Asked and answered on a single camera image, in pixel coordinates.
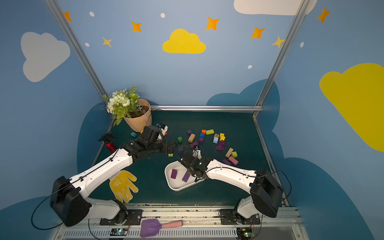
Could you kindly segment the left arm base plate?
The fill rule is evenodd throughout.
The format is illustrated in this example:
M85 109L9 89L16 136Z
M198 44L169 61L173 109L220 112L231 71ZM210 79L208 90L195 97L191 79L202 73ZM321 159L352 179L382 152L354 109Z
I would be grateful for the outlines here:
M113 219L101 219L100 226L139 226L143 210L120 210Z

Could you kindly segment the white plastic storage bin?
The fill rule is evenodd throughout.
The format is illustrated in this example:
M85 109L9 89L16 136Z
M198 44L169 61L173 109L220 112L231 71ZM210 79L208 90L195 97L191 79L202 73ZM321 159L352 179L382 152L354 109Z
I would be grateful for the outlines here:
M178 170L178 175L175 180L171 179L172 169ZM188 182L185 183L182 181L182 178L186 172L187 172L187 169L184 166L182 166L182 164L178 161L172 162L165 167L164 173L165 173L166 181L171 190L175 192L179 192L204 181L204 179L197 180L196 177L190 176Z

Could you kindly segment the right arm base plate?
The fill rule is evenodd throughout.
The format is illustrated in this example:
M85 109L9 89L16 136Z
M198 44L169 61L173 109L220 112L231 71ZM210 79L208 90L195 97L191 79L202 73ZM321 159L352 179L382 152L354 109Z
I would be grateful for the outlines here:
M219 210L219 217L222 225L260 225L260 216L253 215L246 219L233 209Z

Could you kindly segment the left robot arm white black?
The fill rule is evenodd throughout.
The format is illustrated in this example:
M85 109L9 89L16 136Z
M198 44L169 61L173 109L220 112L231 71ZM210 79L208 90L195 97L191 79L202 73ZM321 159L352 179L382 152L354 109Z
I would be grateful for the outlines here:
M164 140L168 126L146 126L135 140L123 143L113 154L88 170L69 179L62 176L53 184L50 207L66 227L83 220L101 219L108 225L128 222L128 210L118 200L95 200L90 194L108 179L116 180L121 171L149 154L172 154L177 143Z

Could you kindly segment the purple brick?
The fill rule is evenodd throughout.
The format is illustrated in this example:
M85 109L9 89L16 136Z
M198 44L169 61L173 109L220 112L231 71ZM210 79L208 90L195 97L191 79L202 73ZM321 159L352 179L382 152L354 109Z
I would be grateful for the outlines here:
M178 170L176 169L172 169L172 172L171 172L171 179L176 179L177 178L177 175L178 175Z
M183 178L182 178L182 181L185 182L185 183L187 183L188 180L189 180L189 178L190 178L190 176L191 176L191 175L190 175L188 172L186 172L185 175L184 175Z
M193 142L190 144L190 148L191 149L194 149L196 146L198 146L199 144L197 142Z

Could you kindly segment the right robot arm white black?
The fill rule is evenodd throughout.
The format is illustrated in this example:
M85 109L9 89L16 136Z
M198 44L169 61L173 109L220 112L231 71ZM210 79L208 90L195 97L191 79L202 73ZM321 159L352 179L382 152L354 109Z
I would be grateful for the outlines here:
M213 158L198 159L190 153L183 154L179 162L198 180L217 180L245 191L249 196L241 199L234 215L249 219L261 214L275 218L283 196L283 188L268 170L243 170L223 164Z

